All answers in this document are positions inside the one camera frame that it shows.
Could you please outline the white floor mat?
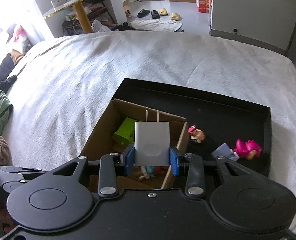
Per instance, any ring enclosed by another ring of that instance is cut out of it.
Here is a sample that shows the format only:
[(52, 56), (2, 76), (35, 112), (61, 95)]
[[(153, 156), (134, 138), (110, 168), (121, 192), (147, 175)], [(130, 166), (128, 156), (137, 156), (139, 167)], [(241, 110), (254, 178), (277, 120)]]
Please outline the white floor mat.
[(130, 23), (131, 27), (145, 31), (170, 31), (176, 32), (182, 27), (182, 22), (169, 20), (134, 20)]

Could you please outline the green square toy box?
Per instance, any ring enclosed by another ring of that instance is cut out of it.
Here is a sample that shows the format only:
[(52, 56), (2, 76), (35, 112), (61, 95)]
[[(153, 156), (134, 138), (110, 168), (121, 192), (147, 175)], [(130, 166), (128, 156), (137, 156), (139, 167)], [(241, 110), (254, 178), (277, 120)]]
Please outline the green square toy box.
[(123, 123), (114, 132), (113, 140), (122, 146), (128, 146), (134, 143), (134, 129), (137, 121), (131, 118), (125, 118)]

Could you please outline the small brown-haired doll figurine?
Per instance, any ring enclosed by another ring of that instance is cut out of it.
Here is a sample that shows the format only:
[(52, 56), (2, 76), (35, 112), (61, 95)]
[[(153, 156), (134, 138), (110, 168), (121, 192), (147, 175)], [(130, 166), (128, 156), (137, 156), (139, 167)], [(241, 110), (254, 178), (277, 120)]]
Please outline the small brown-haired doll figurine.
[(188, 134), (190, 139), (197, 143), (201, 143), (205, 140), (205, 133), (201, 129), (196, 128), (195, 125), (188, 128)]

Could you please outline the lavender blue block figurine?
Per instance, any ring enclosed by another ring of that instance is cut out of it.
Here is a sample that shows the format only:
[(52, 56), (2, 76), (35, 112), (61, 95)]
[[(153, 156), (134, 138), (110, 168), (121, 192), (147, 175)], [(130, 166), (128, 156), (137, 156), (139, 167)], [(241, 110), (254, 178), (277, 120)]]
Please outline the lavender blue block figurine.
[(218, 148), (211, 153), (213, 158), (217, 157), (225, 157), (232, 161), (237, 161), (239, 156), (236, 152), (234, 152), (226, 143), (220, 145)]

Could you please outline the orange cardboard box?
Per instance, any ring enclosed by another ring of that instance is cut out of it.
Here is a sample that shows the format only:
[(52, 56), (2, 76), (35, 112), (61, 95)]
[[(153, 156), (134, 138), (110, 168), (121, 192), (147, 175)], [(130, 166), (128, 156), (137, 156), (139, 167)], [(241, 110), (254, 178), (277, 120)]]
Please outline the orange cardboard box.
[(198, 12), (208, 13), (210, 10), (211, 0), (196, 0), (196, 6)]

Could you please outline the beige slipper left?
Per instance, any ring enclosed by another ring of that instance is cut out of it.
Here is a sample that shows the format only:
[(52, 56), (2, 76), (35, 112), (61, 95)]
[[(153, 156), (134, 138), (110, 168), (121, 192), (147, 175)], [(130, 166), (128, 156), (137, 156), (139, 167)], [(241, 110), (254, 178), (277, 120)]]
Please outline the beige slipper left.
[(158, 13), (160, 16), (167, 16), (169, 14), (165, 8), (160, 9)]

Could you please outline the round glass gold-rim table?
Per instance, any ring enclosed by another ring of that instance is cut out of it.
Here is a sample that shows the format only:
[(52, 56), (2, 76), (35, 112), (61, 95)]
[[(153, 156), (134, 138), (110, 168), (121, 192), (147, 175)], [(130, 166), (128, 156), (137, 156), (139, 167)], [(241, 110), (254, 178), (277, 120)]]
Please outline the round glass gold-rim table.
[(76, 17), (80, 23), (80, 26), (85, 34), (92, 33), (93, 29), (91, 27), (91, 23), (87, 17), (87, 13), (85, 12), (85, 9), (82, 5), (82, 1), (84, 0), (67, 0), (62, 5), (58, 5), (57, 7), (52, 7), (47, 11), (43, 18), (50, 18), (53, 15), (57, 14), (58, 12), (61, 12), (69, 7), (73, 7), (74, 11), (76, 12)]

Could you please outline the grey white cabinet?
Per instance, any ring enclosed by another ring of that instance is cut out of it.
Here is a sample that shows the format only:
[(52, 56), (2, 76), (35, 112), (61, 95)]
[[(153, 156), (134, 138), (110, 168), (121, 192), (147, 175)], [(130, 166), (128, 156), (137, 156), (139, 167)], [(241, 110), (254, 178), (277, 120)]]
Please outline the grey white cabinet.
[(296, 0), (212, 0), (210, 35), (284, 55), (296, 26)]

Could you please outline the pink hooded doll figurine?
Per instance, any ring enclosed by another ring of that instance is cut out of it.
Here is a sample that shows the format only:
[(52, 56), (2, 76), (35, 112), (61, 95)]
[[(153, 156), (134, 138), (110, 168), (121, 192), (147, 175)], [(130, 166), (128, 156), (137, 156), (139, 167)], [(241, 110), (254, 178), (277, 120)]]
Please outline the pink hooded doll figurine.
[(240, 158), (252, 160), (261, 155), (261, 150), (261, 146), (253, 140), (243, 142), (240, 139), (238, 139), (236, 141), (233, 152), (236, 153)]

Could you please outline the blue red cupcake figurine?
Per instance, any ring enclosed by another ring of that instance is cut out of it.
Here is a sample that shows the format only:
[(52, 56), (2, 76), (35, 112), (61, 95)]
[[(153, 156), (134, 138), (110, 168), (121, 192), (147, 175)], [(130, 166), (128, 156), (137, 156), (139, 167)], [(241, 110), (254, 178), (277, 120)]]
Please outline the blue red cupcake figurine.
[(164, 166), (141, 166), (142, 175), (139, 179), (150, 179), (155, 178), (158, 175), (165, 175), (168, 167)]

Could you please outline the black slipper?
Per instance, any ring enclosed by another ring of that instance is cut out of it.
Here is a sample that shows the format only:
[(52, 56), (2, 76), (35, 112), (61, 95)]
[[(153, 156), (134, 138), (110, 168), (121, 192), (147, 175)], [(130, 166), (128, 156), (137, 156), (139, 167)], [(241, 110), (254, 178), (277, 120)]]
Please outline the black slipper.
[(159, 18), (160, 18), (160, 14), (159, 14), (159, 12), (156, 11), (156, 10), (152, 10), (152, 11), (151, 11), (151, 18), (152, 18), (153, 20), (159, 19)]
[(137, 13), (137, 18), (144, 18), (145, 16), (147, 16), (150, 13), (149, 10), (147, 9), (141, 9), (138, 13)]

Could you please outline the white USB wall charger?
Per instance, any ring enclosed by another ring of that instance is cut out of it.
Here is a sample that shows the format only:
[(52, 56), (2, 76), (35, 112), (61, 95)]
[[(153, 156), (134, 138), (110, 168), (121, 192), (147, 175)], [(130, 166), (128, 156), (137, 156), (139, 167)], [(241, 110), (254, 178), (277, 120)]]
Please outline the white USB wall charger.
[(148, 110), (145, 121), (138, 121), (134, 127), (134, 164), (136, 166), (169, 166), (170, 164), (170, 124), (159, 121), (148, 121)]

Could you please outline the beige slipper right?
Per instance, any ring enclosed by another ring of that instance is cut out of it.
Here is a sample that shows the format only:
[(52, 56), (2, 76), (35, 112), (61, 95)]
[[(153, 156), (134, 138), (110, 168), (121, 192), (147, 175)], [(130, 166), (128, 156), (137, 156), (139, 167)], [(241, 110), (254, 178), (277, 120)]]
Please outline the beige slipper right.
[(179, 21), (180, 19), (181, 19), (181, 17), (180, 17), (179, 14), (177, 14), (177, 13), (175, 13), (175, 12), (173, 12), (173, 13), (171, 14), (171, 20), (173, 20), (173, 21)]

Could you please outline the black slipper left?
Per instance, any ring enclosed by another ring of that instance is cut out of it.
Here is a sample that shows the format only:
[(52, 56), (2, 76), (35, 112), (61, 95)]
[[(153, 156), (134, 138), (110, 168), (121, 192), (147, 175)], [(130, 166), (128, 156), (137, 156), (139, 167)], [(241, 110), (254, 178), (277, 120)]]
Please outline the black slipper left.
[(137, 13), (137, 18), (144, 18), (145, 16), (147, 16), (150, 13), (149, 10), (147, 9), (141, 9), (138, 13)]

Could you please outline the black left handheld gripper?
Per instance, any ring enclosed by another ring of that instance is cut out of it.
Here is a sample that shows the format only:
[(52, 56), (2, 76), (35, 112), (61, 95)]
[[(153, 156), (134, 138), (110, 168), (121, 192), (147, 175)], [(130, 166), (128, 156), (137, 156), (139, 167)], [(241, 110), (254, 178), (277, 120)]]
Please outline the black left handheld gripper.
[(37, 168), (22, 168), (15, 166), (0, 167), (0, 201), (8, 197), (8, 195), (27, 181), (31, 181), (41, 175), (45, 171)]

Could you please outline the black slipper right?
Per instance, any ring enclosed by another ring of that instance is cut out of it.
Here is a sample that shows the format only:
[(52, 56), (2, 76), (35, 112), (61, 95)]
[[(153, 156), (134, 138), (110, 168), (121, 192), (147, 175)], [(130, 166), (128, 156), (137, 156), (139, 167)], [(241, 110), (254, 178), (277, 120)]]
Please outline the black slipper right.
[(153, 20), (159, 19), (159, 18), (160, 18), (160, 14), (159, 14), (159, 12), (156, 11), (156, 10), (152, 10), (152, 11), (151, 11), (151, 18), (152, 18)]

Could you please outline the black rectangular tray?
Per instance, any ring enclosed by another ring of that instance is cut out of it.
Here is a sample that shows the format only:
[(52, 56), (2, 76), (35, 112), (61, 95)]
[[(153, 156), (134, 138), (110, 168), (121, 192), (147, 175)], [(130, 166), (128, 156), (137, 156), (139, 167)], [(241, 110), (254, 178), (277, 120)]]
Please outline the black rectangular tray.
[(188, 126), (205, 133), (205, 140), (189, 141), (186, 152), (209, 159), (211, 152), (226, 143), (253, 140), (261, 155), (239, 163), (268, 176), (271, 155), (270, 108), (257, 103), (188, 87), (125, 78), (113, 98), (184, 117)]

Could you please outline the beige slipper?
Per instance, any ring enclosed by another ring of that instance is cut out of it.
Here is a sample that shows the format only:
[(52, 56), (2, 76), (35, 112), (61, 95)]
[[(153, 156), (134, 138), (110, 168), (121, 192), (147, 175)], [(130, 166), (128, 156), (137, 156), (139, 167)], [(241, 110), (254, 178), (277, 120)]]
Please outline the beige slipper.
[(175, 12), (173, 12), (173, 13), (171, 14), (171, 20), (173, 20), (173, 21), (179, 21), (180, 19), (181, 19), (181, 17), (180, 17), (179, 14), (177, 14), (177, 13), (175, 13)]
[(160, 9), (158, 13), (160, 16), (167, 16), (169, 14), (165, 8)]

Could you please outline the white plush blanket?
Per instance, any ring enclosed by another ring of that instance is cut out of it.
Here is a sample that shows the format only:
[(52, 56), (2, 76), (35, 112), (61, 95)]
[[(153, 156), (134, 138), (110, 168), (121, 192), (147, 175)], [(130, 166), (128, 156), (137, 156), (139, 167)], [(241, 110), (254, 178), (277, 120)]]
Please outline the white plush blanket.
[(77, 157), (128, 77), (268, 106), (269, 176), (296, 196), (296, 69), (285, 56), (209, 35), (120, 31), (39, 42), (13, 74), (3, 137), (15, 166), (51, 170)]

